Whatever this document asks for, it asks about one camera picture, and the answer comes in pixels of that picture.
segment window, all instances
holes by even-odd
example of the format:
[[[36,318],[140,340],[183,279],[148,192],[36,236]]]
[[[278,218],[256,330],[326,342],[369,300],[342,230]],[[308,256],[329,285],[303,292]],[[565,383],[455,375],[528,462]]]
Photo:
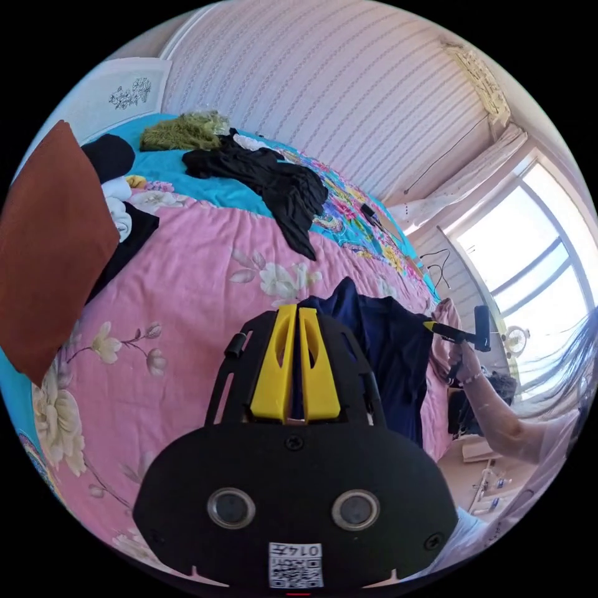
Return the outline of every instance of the window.
[[[500,328],[529,332],[514,358],[525,400],[598,303],[598,245],[571,197],[538,162],[451,236],[493,302]]]

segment pink floral bedspread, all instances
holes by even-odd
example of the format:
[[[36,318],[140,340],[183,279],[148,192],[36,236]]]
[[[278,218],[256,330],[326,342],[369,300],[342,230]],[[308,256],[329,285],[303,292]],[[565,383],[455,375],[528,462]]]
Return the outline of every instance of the pink floral bedspread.
[[[310,235],[318,261],[308,261],[271,218],[188,198],[158,215],[157,232],[86,307],[33,402],[67,508],[101,540],[164,569],[131,508],[151,460],[203,425],[224,347],[247,320],[328,297],[347,276],[361,294],[414,312],[434,305],[425,285],[322,235]],[[438,459],[450,443],[447,392],[431,366],[421,413],[424,448]]]

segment white shirt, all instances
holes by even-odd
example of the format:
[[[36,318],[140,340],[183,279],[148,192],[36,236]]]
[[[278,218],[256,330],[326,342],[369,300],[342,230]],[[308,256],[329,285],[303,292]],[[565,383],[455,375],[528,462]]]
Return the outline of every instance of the white shirt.
[[[424,577],[475,556],[519,522],[536,504],[561,470],[578,417],[579,411],[576,409],[574,412],[547,422],[536,471],[495,521],[484,523],[459,508],[457,527],[437,559],[427,569],[401,581]]]

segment fan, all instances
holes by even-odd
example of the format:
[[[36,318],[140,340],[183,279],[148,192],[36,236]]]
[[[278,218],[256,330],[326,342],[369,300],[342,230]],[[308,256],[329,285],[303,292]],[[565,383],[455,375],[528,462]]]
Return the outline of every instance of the fan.
[[[509,326],[506,329],[506,334],[500,335],[505,344],[507,359],[519,357],[523,353],[529,337],[529,330],[524,330],[519,326]]]

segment white towel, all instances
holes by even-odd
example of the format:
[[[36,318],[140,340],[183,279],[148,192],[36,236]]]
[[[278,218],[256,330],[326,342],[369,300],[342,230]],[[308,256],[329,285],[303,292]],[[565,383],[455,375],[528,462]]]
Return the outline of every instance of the white towel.
[[[120,201],[126,201],[133,194],[133,191],[131,190],[131,187],[129,187],[124,176],[119,176],[118,179],[106,181],[102,185],[102,191],[104,192],[104,197],[115,197]]]
[[[238,133],[236,135],[233,135],[232,139],[245,150],[247,149],[250,151],[257,151],[260,148],[268,148],[268,146],[265,143],[262,143],[257,139],[245,137],[245,135],[239,135]]]
[[[120,236],[120,243],[122,243],[131,234],[133,221],[131,220],[131,216],[126,212],[125,204],[117,197],[107,197],[106,203],[108,204],[112,221]]]

